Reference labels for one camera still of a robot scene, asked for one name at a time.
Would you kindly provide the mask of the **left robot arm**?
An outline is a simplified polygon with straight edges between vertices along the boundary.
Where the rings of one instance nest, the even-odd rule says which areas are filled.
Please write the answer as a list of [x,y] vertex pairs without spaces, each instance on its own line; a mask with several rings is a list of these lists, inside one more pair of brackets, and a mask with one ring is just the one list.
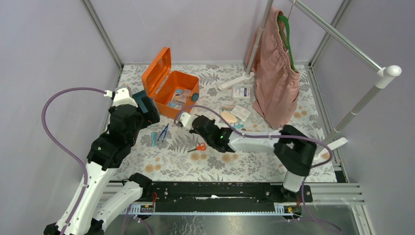
[[158,123],[160,116],[150,98],[131,98],[131,104],[109,109],[108,131],[91,145],[84,177],[64,215],[45,227],[46,235],[102,235],[118,215],[136,200],[152,196],[152,180],[135,173],[123,188],[100,205],[99,200],[110,178],[135,145],[141,129]]

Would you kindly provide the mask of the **alcohol wipe packets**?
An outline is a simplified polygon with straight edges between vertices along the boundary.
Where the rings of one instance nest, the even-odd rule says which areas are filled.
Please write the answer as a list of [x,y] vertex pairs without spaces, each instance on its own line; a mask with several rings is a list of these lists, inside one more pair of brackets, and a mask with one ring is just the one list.
[[186,103],[190,95],[191,95],[191,90],[184,89],[181,91],[180,94],[176,96],[176,101],[181,102],[181,103]]

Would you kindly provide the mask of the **white printed gauze box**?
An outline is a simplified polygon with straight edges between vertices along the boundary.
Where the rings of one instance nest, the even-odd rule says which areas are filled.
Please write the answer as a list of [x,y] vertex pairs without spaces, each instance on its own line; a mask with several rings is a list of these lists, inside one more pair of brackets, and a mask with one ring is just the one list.
[[234,86],[232,88],[232,97],[236,99],[251,99],[251,88]]

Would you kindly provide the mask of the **white gauze packet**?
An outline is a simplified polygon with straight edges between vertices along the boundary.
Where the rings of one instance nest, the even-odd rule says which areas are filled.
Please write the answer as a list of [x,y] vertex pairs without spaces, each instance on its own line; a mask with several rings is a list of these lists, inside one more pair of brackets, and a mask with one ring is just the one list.
[[239,105],[235,105],[231,110],[231,114],[235,115],[241,121],[246,121],[249,118],[251,112]]

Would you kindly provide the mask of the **blue bandage package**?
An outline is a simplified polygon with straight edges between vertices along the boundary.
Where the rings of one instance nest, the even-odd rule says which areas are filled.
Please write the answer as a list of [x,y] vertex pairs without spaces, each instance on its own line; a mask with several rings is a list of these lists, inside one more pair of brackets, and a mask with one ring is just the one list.
[[184,104],[185,103],[181,103],[181,102],[177,102],[176,101],[176,96],[178,95],[178,94],[180,94],[181,93],[181,89],[177,89],[175,92],[174,92],[174,94],[173,94],[173,96],[172,96],[172,98],[171,98],[171,100],[168,102],[168,104],[167,104],[167,106],[168,107],[170,107],[170,108],[174,108],[174,109],[181,109],[183,106],[184,106]]

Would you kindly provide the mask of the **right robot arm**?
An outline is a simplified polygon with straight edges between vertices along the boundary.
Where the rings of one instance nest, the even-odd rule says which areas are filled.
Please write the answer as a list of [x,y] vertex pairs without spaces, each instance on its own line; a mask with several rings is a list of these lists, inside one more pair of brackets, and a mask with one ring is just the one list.
[[184,113],[179,122],[190,133],[198,134],[207,146],[218,152],[251,151],[275,154],[285,166],[281,197],[288,202],[300,195],[300,187],[310,173],[317,145],[291,125],[280,131],[244,132],[234,128],[218,127],[206,116]]

